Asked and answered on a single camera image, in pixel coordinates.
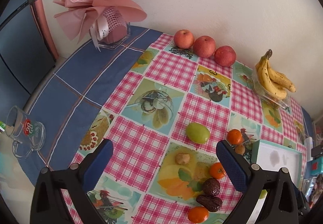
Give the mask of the dark dried date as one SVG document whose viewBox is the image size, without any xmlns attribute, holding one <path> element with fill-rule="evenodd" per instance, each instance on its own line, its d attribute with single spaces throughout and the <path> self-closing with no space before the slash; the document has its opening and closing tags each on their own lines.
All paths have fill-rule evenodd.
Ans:
<svg viewBox="0 0 323 224">
<path fill-rule="evenodd" d="M 221 198 L 209 195 L 198 195 L 196 202 L 205 207 L 209 212 L 219 211 L 223 203 Z"/>
<path fill-rule="evenodd" d="M 204 192 L 205 195 L 208 196 L 217 196 L 220 193 L 220 183 L 218 180 L 214 178 L 209 178 L 207 179 L 203 184 L 202 184 L 202 191 Z"/>
</svg>

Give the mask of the brown round fruit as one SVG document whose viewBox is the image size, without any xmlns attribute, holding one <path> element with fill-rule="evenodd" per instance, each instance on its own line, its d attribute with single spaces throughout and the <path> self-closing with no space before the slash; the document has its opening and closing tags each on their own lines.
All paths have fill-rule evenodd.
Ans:
<svg viewBox="0 0 323 224">
<path fill-rule="evenodd" d="M 245 154 L 245 146 L 243 144 L 237 145 L 234 150 L 237 154 L 240 154 L 240 155 Z"/>
</svg>

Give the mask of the orange tangerine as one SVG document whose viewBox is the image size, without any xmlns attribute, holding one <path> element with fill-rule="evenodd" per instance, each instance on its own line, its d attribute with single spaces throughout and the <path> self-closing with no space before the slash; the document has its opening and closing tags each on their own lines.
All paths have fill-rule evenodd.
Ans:
<svg viewBox="0 0 323 224">
<path fill-rule="evenodd" d="M 231 145 L 239 145 L 242 144 L 244 141 L 244 138 L 242 136 L 242 133 L 238 129 L 232 129 L 229 132 L 227 132 L 227 141 Z"/>
<path fill-rule="evenodd" d="M 210 168 L 209 168 L 209 174 L 212 178 L 214 179 L 222 179 L 226 176 L 226 172 L 224 170 L 224 167 L 220 162 L 214 163 Z"/>
<path fill-rule="evenodd" d="M 189 209 L 187 218 L 191 223 L 203 223 L 209 218 L 209 211 L 203 206 Z"/>
</svg>

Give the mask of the small beige nut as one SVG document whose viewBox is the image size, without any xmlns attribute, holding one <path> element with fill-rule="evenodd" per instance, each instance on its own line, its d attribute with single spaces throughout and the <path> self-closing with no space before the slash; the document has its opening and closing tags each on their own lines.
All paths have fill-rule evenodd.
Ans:
<svg viewBox="0 0 323 224">
<path fill-rule="evenodd" d="M 186 165 L 190 162 L 191 156 L 189 153 L 178 153 L 175 156 L 175 162 L 178 165 Z"/>
</svg>

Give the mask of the teal white tray box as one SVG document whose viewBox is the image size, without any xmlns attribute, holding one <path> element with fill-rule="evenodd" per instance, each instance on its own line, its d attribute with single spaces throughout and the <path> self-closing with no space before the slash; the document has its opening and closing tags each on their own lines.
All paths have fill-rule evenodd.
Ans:
<svg viewBox="0 0 323 224">
<path fill-rule="evenodd" d="M 285 147 L 267 140 L 258 140 L 252 146 L 251 163 L 258 164 L 263 170 L 279 171 L 281 168 L 287 168 L 291 181 L 298 187 L 301 180 L 302 157 L 300 151 Z M 283 185 L 282 198 L 279 202 L 280 209 L 291 210 L 291 206 L 287 202 L 291 202 L 291 192 L 288 186 Z M 247 223 L 255 223 L 261 212 L 261 206 L 265 203 L 265 197 L 259 198 L 256 208 L 253 210 Z"/>
</svg>

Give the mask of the teal toy box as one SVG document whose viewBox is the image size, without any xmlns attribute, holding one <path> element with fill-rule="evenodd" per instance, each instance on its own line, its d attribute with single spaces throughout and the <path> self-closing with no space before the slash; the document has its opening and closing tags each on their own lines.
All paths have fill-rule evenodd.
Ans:
<svg viewBox="0 0 323 224">
<path fill-rule="evenodd" d="M 319 157 L 311 162 L 310 174 L 311 176 L 323 174 L 323 157 Z"/>
</svg>

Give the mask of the clear glass mug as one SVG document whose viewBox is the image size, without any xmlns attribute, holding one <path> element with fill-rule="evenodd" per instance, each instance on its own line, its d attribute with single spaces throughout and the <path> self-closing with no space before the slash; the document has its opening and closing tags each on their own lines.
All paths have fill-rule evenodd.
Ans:
<svg viewBox="0 0 323 224">
<path fill-rule="evenodd" d="M 34 151 L 39 151 L 46 138 L 43 123 L 13 106 L 5 122 L 5 134 L 12 139 L 12 152 L 17 159 L 26 159 Z"/>
</svg>

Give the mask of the blue plaid tablecloth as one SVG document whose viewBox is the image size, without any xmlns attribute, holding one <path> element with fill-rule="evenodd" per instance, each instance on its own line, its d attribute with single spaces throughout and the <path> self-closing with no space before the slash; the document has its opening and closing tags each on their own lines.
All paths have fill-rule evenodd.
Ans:
<svg viewBox="0 0 323 224">
<path fill-rule="evenodd" d="M 69 166 L 106 100 L 162 34 L 138 26 L 130 30 L 130 37 L 115 50 L 98 51 L 87 41 L 41 89 L 28 112 L 45 126 L 45 143 L 40 151 L 19 162 L 33 185 L 43 167 L 61 170 Z"/>
</svg>

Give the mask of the clear plastic container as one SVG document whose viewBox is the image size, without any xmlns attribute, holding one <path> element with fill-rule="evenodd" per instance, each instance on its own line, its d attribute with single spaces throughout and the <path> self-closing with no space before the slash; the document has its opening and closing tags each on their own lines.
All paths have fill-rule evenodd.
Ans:
<svg viewBox="0 0 323 224">
<path fill-rule="evenodd" d="M 258 80 L 257 72 L 255 69 L 252 70 L 252 80 L 254 83 L 254 91 L 261 99 L 276 104 L 284 110 L 291 107 L 291 98 L 289 95 L 287 95 L 285 99 L 280 100 L 277 99 L 273 94 L 267 92 L 265 88 L 263 88 Z"/>
</svg>

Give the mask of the yellow banana bunch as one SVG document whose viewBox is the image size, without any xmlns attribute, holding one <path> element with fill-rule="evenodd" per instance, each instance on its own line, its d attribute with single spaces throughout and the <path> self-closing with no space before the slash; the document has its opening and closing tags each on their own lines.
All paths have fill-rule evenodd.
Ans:
<svg viewBox="0 0 323 224">
<path fill-rule="evenodd" d="M 258 63 L 255 65 L 258 80 L 265 90 L 273 94 L 277 99 L 283 100 L 287 96 L 287 92 L 295 93 L 296 86 L 283 73 L 275 71 L 269 62 L 273 52 L 267 50 L 261 56 Z"/>
</svg>

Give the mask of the red apple right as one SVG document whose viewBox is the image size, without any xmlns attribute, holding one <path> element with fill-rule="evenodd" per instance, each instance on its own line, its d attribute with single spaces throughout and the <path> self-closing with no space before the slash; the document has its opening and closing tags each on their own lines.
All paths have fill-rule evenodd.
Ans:
<svg viewBox="0 0 323 224">
<path fill-rule="evenodd" d="M 237 54 L 234 49 L 224 45 L 215 50 L 215 62 L 222 67 L 231 67 L 235 63 Z"/>
</svg>

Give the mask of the red apple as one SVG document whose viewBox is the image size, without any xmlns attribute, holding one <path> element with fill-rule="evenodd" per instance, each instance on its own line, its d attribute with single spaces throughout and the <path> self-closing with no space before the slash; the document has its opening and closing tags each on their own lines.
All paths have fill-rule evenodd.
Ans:
<svg viewBox="0 0 323 224">
<path fill-rule="evenodd" d="M 189 49 L 194 43 L 194 36 L 189 30 L 178 30 L 174 35 L 174 44 L 181 49 Z"/>
<path fill-rule="evenodd" d="M 209 58 L 214 54 L 216 42 L 210 36 L 201 36 L 193 44 L 193 52 L 200 58 Z"/>
<path fill-rule="evenodd" d="M 215 50 L 215 62 L 222 67 L 231 67 L 235 63 L 237 54 L 234 49 L 224 45 Z"/>
</svg>

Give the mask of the red apple middle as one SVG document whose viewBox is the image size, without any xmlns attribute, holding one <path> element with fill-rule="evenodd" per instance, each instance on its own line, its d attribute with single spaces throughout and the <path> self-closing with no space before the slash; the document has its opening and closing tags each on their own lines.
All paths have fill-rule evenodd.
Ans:
<svg viewBox="0 0 323 224">
<path fill-rule="evenodd" d="M 193 44 L 193 52 L 200 58 L 209 58 L 214 54 L 216 42 L 210 36 L 201 36 Z"/>
</svg>

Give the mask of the red apple left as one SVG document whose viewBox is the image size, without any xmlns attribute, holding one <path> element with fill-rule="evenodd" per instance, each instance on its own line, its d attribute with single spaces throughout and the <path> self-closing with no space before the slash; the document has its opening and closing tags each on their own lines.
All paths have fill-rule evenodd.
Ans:
<svg viewBox="0 0 323 224">
<path fill-rule="evenodd" d="M 194 43 L 194 36 L 189 30 L 178 30 L 174 35 L 174 44 L 181 49 L 189 49 Z"/>
</svg>

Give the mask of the pink flower bouquet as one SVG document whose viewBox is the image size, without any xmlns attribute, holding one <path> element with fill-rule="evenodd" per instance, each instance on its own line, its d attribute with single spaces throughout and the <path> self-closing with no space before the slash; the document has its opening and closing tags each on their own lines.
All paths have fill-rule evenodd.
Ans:
<svg viewBox="0 0 323 224">
<path fill-rule="evenodd" d="M 97 50 L 114 49 L 129 37 L 131 22 L 140 22 L 146 12 L 132 0 L 54 0 L 67 10 L 54 17 L 73 40 L 89 34 Z"/>
</svg>

